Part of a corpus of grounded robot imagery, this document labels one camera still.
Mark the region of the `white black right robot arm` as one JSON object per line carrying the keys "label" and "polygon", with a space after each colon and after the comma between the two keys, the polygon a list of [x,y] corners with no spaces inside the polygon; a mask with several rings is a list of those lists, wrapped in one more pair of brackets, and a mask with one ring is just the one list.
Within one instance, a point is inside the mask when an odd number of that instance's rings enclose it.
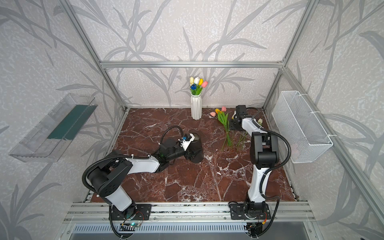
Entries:
{"label": "white black right robot arm", "polygon": [[[266,188],[272,171],[283,167],[290,160],[291,145],[282,135],[265,129],[248,114],[235,112],[230,120],[230,127],[234,130],[245,131],[251,137],[250,160],[254,165],[254,170],[244,207],[246,212],[259,211],[267,205],[266,200],[279,201],[281,199],[278,195],[268,197]],[[284,142],[288,150],[285,160],[281,163],[279,163],[279,140]]]}

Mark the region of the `black cylindrical vase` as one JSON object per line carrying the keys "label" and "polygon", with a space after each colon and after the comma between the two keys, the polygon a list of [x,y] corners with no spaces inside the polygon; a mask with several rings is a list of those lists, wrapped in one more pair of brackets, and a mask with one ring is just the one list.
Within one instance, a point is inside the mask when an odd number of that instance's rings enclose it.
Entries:
{"label": "black cylindrical vase", "polygon": [[198,133],[192,133],[192,135],[194,136],[194,140],[189,144],[185,157],[192,163],[198,164],[201,163],[204,159],[202,140]]}

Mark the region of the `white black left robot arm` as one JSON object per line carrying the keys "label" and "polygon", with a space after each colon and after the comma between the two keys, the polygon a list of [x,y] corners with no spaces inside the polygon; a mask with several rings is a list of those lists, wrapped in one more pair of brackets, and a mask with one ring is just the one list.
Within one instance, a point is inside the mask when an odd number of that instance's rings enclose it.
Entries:
{"label": "white black left robot arm", "polygon": [[82,183],[111,208],[123,213],[134,206],[134,201],[122,187],[127,175],[160,173],[170,166],[171,161],[180,157],[192,160],[197,155],[192,145],[198,139],[195,133],[184,134],[180,127],[171,126],[163,133],[153,154],[139,157],[111,153],[85,169]]}

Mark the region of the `white ribbed ceramic vase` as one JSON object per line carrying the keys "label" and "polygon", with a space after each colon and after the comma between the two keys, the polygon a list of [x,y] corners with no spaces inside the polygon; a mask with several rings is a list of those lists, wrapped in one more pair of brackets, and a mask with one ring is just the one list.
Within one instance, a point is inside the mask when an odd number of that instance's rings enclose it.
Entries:
{"label": "white ribbed ceramic vase", "polygon": [[199,95],[191,95],[191,115],[194,120],[202,117],[202,97]]}

